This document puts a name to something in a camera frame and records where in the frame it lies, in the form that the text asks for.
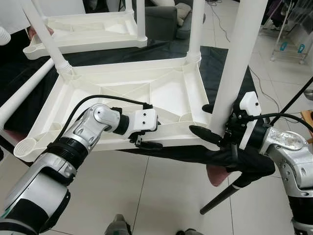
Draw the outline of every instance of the black fabric sheet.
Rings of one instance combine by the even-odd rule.
[[[150,41],[145,48],[122,48],[101,51],[89,51],[66,54],[72,66],[88,66],[121,62],[158,60],[184,57],[188,51],[189,41],[156,42]],[[208,100],[214,104],[217,95],[227,49],[215,47],[201,47],[200,72]],[[3,104],[47,59],[40,58],[28,61],[23,55],[19,60],[10,60],[2,63],[0,73],[5,79],[1,81],[1,100]],[[35,122],[45,100],[47,99],[56,79],[55,68],[43,78],[34,91],[17,109],[13,116],[5,124],[5,129],[27,134]],[[239,96],[243,97],[246,92],[255,91],[250,71],[247,69],[242,83]],[[187,162],[205,163],[202,158],[207,149],[203,146],[167,147],[161,151],[145,151],[132,149],[128,152],[140,153],[150,156],[166,157]]]

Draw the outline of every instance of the gray sofa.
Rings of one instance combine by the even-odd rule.
[[[132,0],[136,12],[136,0]],[[175,4],[183,2],[193,6],[193,0],[175,0]],[[177,25],[177,9],[172,6],[155,6],[145,0],[146,36],[149,39],[169,41],[187,39],[190,36],[192,12],[189,12],[182,26]]]

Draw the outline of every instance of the black metal rod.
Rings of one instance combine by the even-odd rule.
[[[121,10],[121,3],[122,3],[122,0],[119,0],[119,4],[118,4],[118,11]]]
[[[301,90],[291,99],[291,101],[280,111],[281,114],[283,114],[285,111],[290,108],[290,106],[301,96],[301,94],[311,85],[313,82],[313,77],[301,88]],[[271,122],[270,125],[274,125],[274,123],[279,119],[279,117],[275,117]]]
[[[233,195],[235,192],[237,192],[240,188],[230,185],[228,186],[223,192],[221,192],[219,195],[217,195],[212,201],[210,201],[208,204],[206,204],[201,210],[200,214],[205,214],[209,210],[216,207],[219,203]]]

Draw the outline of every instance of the cushion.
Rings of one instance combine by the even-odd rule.
[[[174,0],[151,0],[157,6],[175,6]]]
[[[177,8],[177,24],[182,26],[186,16],[191,11],[191,7],[182,2],[178,3],[175,7]]]
[[[182,27],[177,27],[176,37],[178,39],[186,39],[190,36],[191,20],[192,20],[192,11],[189,12],[188,16],[184,20],[184,24],[182,25]]]

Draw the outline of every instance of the robotic arm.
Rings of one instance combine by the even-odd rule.
[[[223,148],[231,146],[228,151],[234,162],[239,162],[243,154],[250,162],[263,155],[265,162],[271,163],[271,158],[283,178],[293,212],[295,234],[313,235],[313,156],[308,143],[297,133],[282,132],[266,124],[257,125],[253,120],[260,110],[253,107],[258,106],[258,102],[251,97],[244,100],[245,105],[237,108],[234,105],[223,138],[203,127],[191,126],[190,130],[220,146],[222,157],[228,154]],[[55,142],[48,145],[9,193],[5,200],[5,213],[0,218],[0,235],[37,235],[56,224],[70,199],[67,186],[75,179],[77,169],[97,144],[102,132],[122,135],[140,148],[159,149],[162,147],[160,144],[144,142],[140,137],[155,130],[157,114],[152,107],[128,116],[123,115],[119,108],[110,109],[103,104],[88,108],[64,134],[61,132]],[[257,156],[251,156],[248,148],[256,149]],[[242,172],[240,178],[201,210],[202,214],[240,188],[268,175],[262,171]]]
[[[221,147],[221,151],[214,155],[219,161],[218,165],[223,162],[229,164],[231,158],[233,165],[223,166],[242,172],[235,182],[204,206],[200,213],[207,213],[240,188],[272,174],[272,170],[268,171],[273,169],[271,159],[282,176],[293,213],[295,235],[313,235],[313,154],[308,149],[307,141],[295,132],[280,131],[263,122],[254,122],[252,125],[254,120],[269,116],[256,117],[259,113],[251,115],[255,106],[258,106],[256,101],[256,96],[251,99],[251,96],[245,95],[242,100],[234,103],[223,138],[206,128],[190,126],[195,135]],[[249,151],[251,148],[255,149],[255,154]]]
[[[156,129],[157,114],[152,108],[128,116],[121,109],[110,109],[104,104],[88,108],[60,138],[48,145],[9,193],[5,213],[0,218],[0,234],[37,235],[52,228],[69,202],[67,186],[102,132],[131,138],[138,147],[155,147],[158,144],[141,142],[140,135]]]
[[[289,199],[295,235],[313,235],[313,155],[294,132],[267,130],[261,151],[279,168]]]

